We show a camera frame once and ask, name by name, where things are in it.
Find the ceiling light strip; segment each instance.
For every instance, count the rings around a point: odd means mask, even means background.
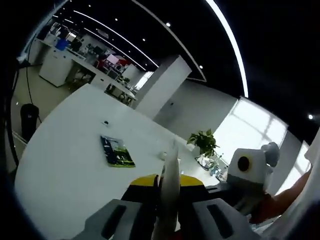
[[[84,28],[85,30],[87,30],[89,33],[92,33],[93,35],[97,36],[98,38],[102,39],[103,41],[105,41],[106,43],[110,44],[112,47],[114,47],[115,49],[119,50],[121,53],[123,53],[124,55],[126,55],[129,59],[131,59],[132,61],[134,61],[137,65],[140,66],[140,68],[142,68],[143,70],[146,71],[146,69],[144,67],[142,67],[139,63],[137,63],[135,60],[133,60],[131,57],[129,57],[127,54],[125,54],[123,51],[121,51],[119,48],[117,48],[115,45],[113,45],[112,43],[108,42],[107,40],[105,40],[103,37],[99,36],[98,34],[94,33],[93,31],[90,31],[87,28]]]
[[[73,21],[70,21],[70,20],[68,20],[68,19],[64,19],[64,20],[66,20],[66,21],[68,21],[69,23],[72,23],[72,24],[74,23]]]
[[[194,63],[194,65],[196,66],[196,68],[198,69],[198,71],[200,72],[200,74],[203,77],[203,80],[201,80],[202,82],[207,82],[207,79],[204,75],[204,73],[202,72],[202,70],[200,69],[199,65],[197,64],[196,60],[194,59],[194,57],[191,55],[191,53],[188,51],[188,49],[185,47],[185,45],[180,41],[180,39],[174,34],[173,31],[171,31],[171,29],[164,23],[162,22],[152,11],[150,11],[148,8],[146,8],[145,6],[143,6],[141,3],[137,2],[136,0],[131,0],[133,3],[135,3],[136,5],[138,5],[140,8],[142,8],[143,10],[145,10],[148,14],[150,14],[155,20],[157,20],[162,26],[165,27],[165,29],[174,37],[174,39],[180,44],[180,46],[184,49],[184,51],[186,52],[186,54],[188,54],[189,58],[192,60],[192,62]]]
[[[129,40],[127,40],[124,36],[120,35],[119,33],[117,33],[116,31],[114,31],[113,29],[111,29],[110,27],[104,25],[103,23],[99,22],[98,20],[95,20],[94,18],[88,16],[88,15],[85,15],[84,13],[82,12],[79,12],[79,11],[76,11],[76,10],[73,10],[75,13],[77,14],[80,14],[82,16],[85,16],[93,21],[95,21],[96,23],[104,26],[105,28],[109,29],[110,31],[114,32],[115,34],[117,34],[119,37],[121,37],[122,39],[124,39],[125,41],[127,41],[129,44],[131,44],[131,46],[133,46],[135,49],[137,49],[140,53],[142,53],[147,59],[149,59],[157,68],[159,67],[150,57],[148,57],[143,51],[141,51],[138,47],[136,47],[132,42],[130,42]]]
[[[234,53],[235,53],[235,57],[236,60],[238,62],[239,65],[239,69],[240,69],[240,74],[241,74],[241,78],[242,78],[242,84],[243,84],[243,91],[244,91],[244,96],[246,98],[249,97],[248,95],[248,85],[247,85],[247,78],[246,78],[246,72],[245,72],[245,66],[244,66],[244,62],[242,61],[242,57],[240,54],[240,50],[236,41],[236,38],[225,18],[225,16],[223,15],[223,13],[221,12],[220,8],[218,7],[218,5],[213,1],[213,0],[205,0],[210,7],[212,8],[212,10],[214,11],[214,13],[216,14],[216,16],[218,17],[218,19],[220,20],[226,34],[229,37],[229,40],[231,42],[231,45],[233,47]]]

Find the book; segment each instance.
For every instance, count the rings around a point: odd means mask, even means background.
[[[104,135],[101,135],[100,139],[109,166],[116,168],[134,168],[136,166],[121,139]]]

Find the blue bin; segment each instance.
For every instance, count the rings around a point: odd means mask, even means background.
[[[68,41],[65,40],[65,39],[59,39],[58,42],[56,43],[55,45],[55,48],[60,50],[60,51],[63,51],[65,50],[65,48],[68,46]]]

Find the desk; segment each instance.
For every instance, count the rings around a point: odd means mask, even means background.
[[[113,86],[115,86],[117,89],[119,89],[120,91],[127,94],[130,98],[137,100],[136,96],[129,89],[127,89],[125,86],[123,86],[121,83],[119,83],[117,81],[113,81],[113,82],[111,82],[111,84]]]
[[[105,120],[109,127],[101,123]],[[136,167],[109,167],[100,135],[122,139]],[[184,139],[86,84],[56,107],[32,136],[16,173],[17,197],[46,239],[72,238],[89,216],[120,199],[131,181],[161,174],[164,162],[158,154],[172,139],[178,142],[184,174],[206,185],[219,183],[196,163]]]
[[[84,56],[82,56],[81,54],[71,50],[70,48],[66,47],[66,50],[70,53],[72,53],[73,55],[77,56],[78,58],[82,59],[82,60],[86,60],[86,58]]]

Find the window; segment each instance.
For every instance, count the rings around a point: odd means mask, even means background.
[[[142,76],[142,78],[139,80],[139,82],[135,85],[135,88],[137,90],[140,90],[145,85],[145,83],[148,81],[148,79],[152,76],[153,73],[154,73],[153,71],[147,71]]]
[[[303,142],[293,168],[276,194],[291,188],[303,174],[309,171],[311,164],[309,160],[305,158],[308,148],[308,144]]]
[[[214,133],[218,155],[229,164],[238,148],[260,149],[275,142],[281,146],[287,125],[259,105],[241,98]]]

